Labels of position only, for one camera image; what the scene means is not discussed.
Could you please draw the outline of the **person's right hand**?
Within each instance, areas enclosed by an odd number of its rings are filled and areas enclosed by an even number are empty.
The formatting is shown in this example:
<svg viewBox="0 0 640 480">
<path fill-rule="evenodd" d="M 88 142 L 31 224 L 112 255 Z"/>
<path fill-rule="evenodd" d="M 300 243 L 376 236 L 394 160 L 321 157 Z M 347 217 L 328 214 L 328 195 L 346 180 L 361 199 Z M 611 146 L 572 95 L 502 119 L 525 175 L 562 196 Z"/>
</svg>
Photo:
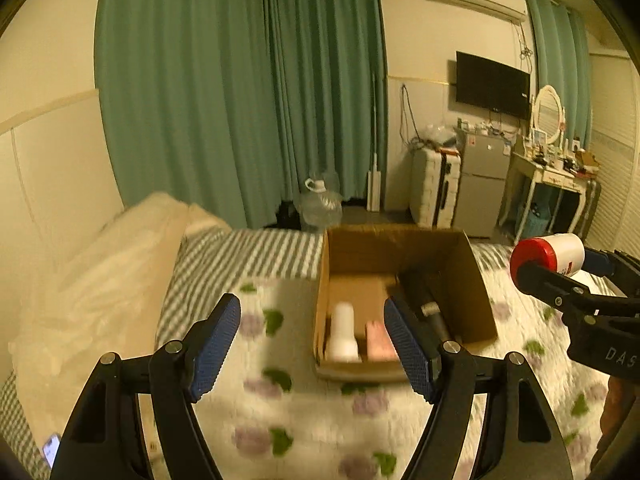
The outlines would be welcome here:
<svg viewBox="0 0 640 480">
<path fill-rule="evenodd" d="M 603 413 L 600 418 L 601 437 L 594 453 L 590 467 L 596 468 L 606 449 L 614 440 L 620 426 L 626 420 L 628 413 L 639 394 L 639 386 L 633 382 L 618 377 L 608 378 L 608 393 L 606 394 Z"/>
</svg>

